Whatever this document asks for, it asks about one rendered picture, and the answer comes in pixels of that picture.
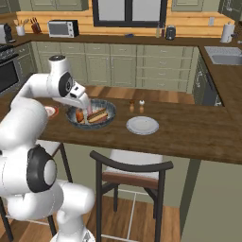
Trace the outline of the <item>white plate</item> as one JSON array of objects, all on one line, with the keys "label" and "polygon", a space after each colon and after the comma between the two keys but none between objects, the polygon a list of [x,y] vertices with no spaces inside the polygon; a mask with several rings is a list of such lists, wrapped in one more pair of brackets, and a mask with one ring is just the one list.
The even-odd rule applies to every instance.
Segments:
[{"label": "white plate", "polygon": [[135,116],[128,120],[126,127],[132,133],[149,135],[159,129],[159,123],[151,117]]}]

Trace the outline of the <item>dark wooden stool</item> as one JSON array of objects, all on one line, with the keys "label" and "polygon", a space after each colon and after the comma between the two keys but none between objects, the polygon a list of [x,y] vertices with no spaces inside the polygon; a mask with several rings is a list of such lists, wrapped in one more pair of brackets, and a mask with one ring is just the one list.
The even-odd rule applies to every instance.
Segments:
[{"label": "dark wooden stool", "polygon": [[113,189],[113,210],[117,211],[120,184],[143,187],[153,199],[155,242],[161,240],[165,171],[173,168],[162,155],[113,149],[109,158],[92,151],[95,159],[96,242],[101,242],[102,196]]},{"label": "dark wooden stool", "polygon": [[[72,179],[70,167],[68,164],[66,152],[64,149],[64,144],[60,143],[60,142],[51,142],[51,141],[44,141],[44,140],[38,140],[37,143],[39,145],[41,145],[46,150],[46,152],[49,153],[51,156],[54,156],[58,152],[58,150],[60,150],[60,154],[61,154],[61,157],[63,160],[63,165],[65,168],[67,179],[69,182],[72,182],[73,179]],[[0,216],[3,221],[5,231],[7,233],[8,240],[9,240],[9,242],[13,242],[12,230],[11,230],[9,220],[7,218],[6,210],[4,207],[4,203],[3,203],[1,197],[0,197]]]}]

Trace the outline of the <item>dark upper cupboard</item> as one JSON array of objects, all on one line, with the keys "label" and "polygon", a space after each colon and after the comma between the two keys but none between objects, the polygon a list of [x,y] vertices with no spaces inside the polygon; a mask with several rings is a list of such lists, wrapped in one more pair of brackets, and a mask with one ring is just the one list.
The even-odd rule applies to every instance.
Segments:
[{"label": "dark upper cupboard", "polygon": [[242,0],[220,0],[218,12],[235,21],[242,21]]}]

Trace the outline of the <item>black oven with hob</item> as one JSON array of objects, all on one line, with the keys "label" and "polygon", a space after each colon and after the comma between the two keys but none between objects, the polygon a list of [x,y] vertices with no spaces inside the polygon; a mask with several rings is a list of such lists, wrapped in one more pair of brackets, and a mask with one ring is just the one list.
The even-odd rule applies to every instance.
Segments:
[{"label": "black oven with hob", "polygon": [[13,45],[0,44],[0,95],[21,83],[18,54]]}]

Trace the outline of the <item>tan hot dog bun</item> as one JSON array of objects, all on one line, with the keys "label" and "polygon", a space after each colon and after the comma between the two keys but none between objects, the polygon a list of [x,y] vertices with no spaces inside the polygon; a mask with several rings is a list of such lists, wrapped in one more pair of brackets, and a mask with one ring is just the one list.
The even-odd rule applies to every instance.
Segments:
[{"label": "tan hot dog bun", "polygon": [[88,117],[87,117],[87,120],[88,120],[89,123],[97,123],[97,122],[101,122],[101,121],[106,120],[107,117],[108,117],[108,113],[104,112],[100,115],[97,115],[96,117],[94,117],[92,119],[88,119]]}]

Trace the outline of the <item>grey coffee machine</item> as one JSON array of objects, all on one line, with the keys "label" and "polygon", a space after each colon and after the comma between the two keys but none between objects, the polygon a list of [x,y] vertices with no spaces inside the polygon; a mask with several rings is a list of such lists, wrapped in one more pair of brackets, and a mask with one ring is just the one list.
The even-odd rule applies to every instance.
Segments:
[{"label": "grey coffee machine", "polygon": [[11,35],[11,27],[7,24],[0,24],[0,43],[14,43]]}]

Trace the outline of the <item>dark dishwasher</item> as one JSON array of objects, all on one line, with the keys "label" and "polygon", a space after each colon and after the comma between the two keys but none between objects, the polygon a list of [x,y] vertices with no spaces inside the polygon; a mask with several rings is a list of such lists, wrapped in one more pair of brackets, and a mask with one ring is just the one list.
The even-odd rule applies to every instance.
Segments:
[{"label": "dark dishwasher", "polygon": [[222,101],[202,56],[198,59],[192,94],[197,105],[222,106]]}]

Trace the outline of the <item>grey sink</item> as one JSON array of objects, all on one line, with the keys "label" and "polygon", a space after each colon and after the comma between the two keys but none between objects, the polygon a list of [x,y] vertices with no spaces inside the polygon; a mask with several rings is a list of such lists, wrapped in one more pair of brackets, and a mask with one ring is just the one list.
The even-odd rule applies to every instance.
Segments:
[{"label": "grey sink", "polygon": [[238,47],[205,46],[213,64],[242,65],[242,51]]}]

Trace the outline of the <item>knife block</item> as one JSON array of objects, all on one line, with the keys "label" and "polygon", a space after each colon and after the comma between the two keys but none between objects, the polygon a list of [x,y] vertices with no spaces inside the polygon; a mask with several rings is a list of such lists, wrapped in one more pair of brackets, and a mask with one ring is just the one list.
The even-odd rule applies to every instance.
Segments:
[{"label": "knife block", "polygon": [[40,34],[42,32],[40,25],[35,17],[30,19],[30,23],[31,23],[32,30],[35,34]]}]

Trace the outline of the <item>dark grey bowl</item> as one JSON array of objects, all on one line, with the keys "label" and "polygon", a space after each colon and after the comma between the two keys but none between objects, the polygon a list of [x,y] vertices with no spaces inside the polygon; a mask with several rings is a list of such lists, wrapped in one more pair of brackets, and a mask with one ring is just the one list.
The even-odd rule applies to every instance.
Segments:
[{"label": "dark grey bowl", "polygon": [[95,112],[99,109],[102,109],[102,108],[106,108],[106,112],[108,113],[107,119],[104,121],[101,121],[101,122],[97,122],[97,123],[89,123],[87,120],[87,117],[86,117],[86,112],[83,112],[85,123],[81,124],[76,119],[76,110],[77,109],[75,107],[71,107],[66,112],[68,121],[72,125],[78,127],[79,129],[83,129],[83,130],[101,129],[102,127],[109,125],[113,121],[113,119],[115,117],[116,108],[111,102],[104,100],[104,99],[95,98],[95,99],[91,100],[91,107],[92,107],[93,112]]}]

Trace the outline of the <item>red rimmed plate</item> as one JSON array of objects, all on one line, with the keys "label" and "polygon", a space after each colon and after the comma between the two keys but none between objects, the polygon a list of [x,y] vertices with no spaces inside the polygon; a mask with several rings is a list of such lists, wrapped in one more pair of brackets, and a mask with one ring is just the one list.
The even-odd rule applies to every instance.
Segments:
[{"label": "red rimmed plate", "polygon": [[57,107],[45,106],[44,108],[47,112],[48,118],[54,118],[59,114],[59,109]]}]

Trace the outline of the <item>white pot of utensils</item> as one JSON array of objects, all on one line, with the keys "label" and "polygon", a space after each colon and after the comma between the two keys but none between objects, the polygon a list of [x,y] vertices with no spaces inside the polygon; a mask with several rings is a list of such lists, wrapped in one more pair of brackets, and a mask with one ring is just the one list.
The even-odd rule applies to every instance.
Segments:
[{"label": "white pot of utensils", "polygon": [[24,21],[19,21],[19,20],[15,19],[13,21],[13,23],[16,26],[17,35],[24,36],[26,34],[25,33],[25,24],[28,23],[28,19],[24,19]]}]

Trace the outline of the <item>black framed window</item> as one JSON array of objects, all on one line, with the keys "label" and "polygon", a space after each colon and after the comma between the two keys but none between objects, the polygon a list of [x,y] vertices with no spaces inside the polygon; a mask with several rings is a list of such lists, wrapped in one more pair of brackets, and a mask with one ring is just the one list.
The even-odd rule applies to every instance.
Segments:
[{"label": "black framed window", "polygon": [[167,0],[92,0],[94,26],[162,27]]}]

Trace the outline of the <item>black toaster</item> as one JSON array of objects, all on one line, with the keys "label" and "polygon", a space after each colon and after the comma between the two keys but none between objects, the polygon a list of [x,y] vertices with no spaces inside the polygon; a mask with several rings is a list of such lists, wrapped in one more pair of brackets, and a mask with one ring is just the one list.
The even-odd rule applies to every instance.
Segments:
[{"label": "black toaster", "polygon": [[169,41],[174,40],[176,37],[176,27],[174,25],[168,25],[166,28],[165,38]]}]

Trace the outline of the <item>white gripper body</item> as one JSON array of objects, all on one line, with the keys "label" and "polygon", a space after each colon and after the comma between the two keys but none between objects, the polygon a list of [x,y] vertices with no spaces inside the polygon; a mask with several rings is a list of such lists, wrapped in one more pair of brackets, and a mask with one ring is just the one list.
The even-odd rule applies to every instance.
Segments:
[{"label": "white gripper body", "polygon": [[71,97],[70,95],[66,97],[53,97],[53,100],[80,109],[87,109],[90,105],[90,99],[86,93],[81,97]]}]

